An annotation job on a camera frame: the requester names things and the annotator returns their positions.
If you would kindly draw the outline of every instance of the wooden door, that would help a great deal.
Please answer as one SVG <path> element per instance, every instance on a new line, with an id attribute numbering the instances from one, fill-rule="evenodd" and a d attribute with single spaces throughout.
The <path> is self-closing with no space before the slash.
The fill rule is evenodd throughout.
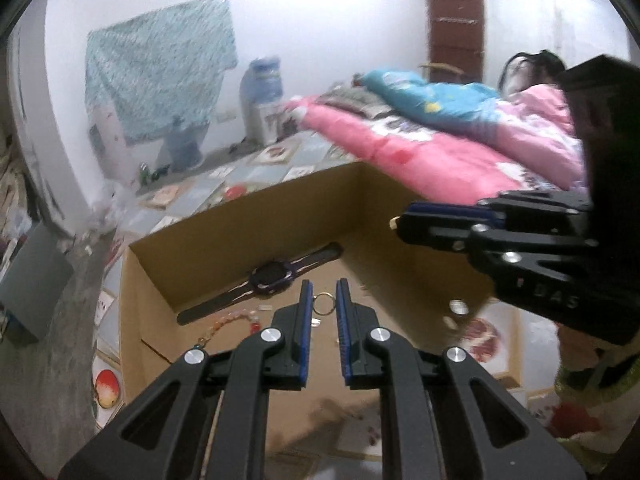
<path id="1" fill-rule="evenodd" d="M 427 0 L 430 17 L 428 57 L 462 69 L 463 82 L 482 81 L 484 4 L 482 0 Z M 434 72 L 431 80 L 446 80 Z"/>

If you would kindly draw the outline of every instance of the blue blanket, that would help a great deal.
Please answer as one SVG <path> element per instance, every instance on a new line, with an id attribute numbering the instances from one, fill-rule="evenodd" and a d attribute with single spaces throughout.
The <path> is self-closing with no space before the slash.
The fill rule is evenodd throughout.
<path id="1" fill-rule="evenodd" d="M 427 83 L 414 72 L 377 69 L 361 79 L 401 115 L 435 130 L 491 146 L 498 92 L 480 83 Z"/>

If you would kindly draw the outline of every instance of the gold ring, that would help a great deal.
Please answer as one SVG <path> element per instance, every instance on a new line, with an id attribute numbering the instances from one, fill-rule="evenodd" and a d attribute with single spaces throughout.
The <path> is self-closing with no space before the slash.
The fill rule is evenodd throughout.
<path id="1" fill-rule="evenodd" d="M 316 300 L 320 297 L 320 296 L 328 296 L 329 298 L 331 298 L 334 302 L 334 306 L 331 307 L 331 310 L 329 312 L 318 312 L 316 310 Z M 314 310 L 314 312 L 316 314 L 318 314 L 318 316 L 329 316 L 330 314 L 334 313 L 335 310 L 335 297 L 333 294 L 331 294 L 330 292 L 321 292 L 320 294 L 318 294 L 317 296 L 314 296 L 314 302 L 312 304 L 312 308 Z"/>

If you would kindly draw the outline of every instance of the gray floor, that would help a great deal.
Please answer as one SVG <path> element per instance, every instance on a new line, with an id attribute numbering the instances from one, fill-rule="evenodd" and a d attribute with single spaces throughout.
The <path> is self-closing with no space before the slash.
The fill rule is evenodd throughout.
<path id="1" fill-rule="evenodd" d="M 0 410 L 28 455 L 52 478 L 95 433 L 94 314 L 109 243 L 101 240 L 91 256 L 82 247 L 70 252 L 75 273 L 43 341 L 0 344 Z"/>

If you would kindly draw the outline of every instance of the black watch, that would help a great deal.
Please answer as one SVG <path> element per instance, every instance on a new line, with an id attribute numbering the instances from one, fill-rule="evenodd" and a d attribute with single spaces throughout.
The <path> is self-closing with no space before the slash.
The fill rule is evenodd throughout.
<path id="1" fill-rule="evenodd" d="M 281 260 L 266 262 L 252 270 L 244 283 L 211 300 L 183 310 L 178 314 L 178 324 L 187 325 L 254 296 L 272 296 L 282 292 L 289 288 L 298 276 L 324 263 L 337 260 L 341 255 L 342 246 L 337 242 L 331 242 L 322 249 L 291 262 Z"/>

